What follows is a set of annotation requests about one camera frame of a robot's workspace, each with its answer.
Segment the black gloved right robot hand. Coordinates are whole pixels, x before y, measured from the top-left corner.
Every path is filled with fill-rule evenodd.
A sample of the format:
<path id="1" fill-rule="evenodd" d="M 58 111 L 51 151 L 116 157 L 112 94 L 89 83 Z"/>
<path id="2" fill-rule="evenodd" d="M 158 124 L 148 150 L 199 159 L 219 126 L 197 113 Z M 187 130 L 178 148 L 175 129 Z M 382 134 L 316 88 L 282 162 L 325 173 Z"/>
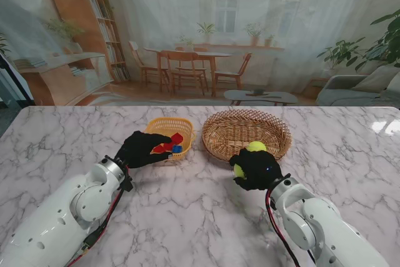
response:
<path id="1" fill-rule="evenodd" d="M 267 151 L 248 151 L 243 148 L 229 160 L 229 164 L 242 169 L 245 178 L 236 176 L 234 181 L 246 191 L 269 189 L 275 180 L 283 178 L 280 165 Z"/>

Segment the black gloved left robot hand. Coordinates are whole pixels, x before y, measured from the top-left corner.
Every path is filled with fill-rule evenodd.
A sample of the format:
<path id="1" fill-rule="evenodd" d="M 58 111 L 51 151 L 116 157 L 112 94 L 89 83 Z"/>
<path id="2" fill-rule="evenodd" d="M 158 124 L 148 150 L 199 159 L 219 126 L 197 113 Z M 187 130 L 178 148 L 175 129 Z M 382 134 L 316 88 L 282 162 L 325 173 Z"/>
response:
<path id="1" fill-rule="evenodd" d="M 129 169 L 141 168 L 143 166 L 167 160 L 172 153 L 152 153 L 152 150 L 160 144 L 170 143 L 168 136 L 161 134 L 149 134 L 135 131 L 125 139 L 114 160 Z"/>

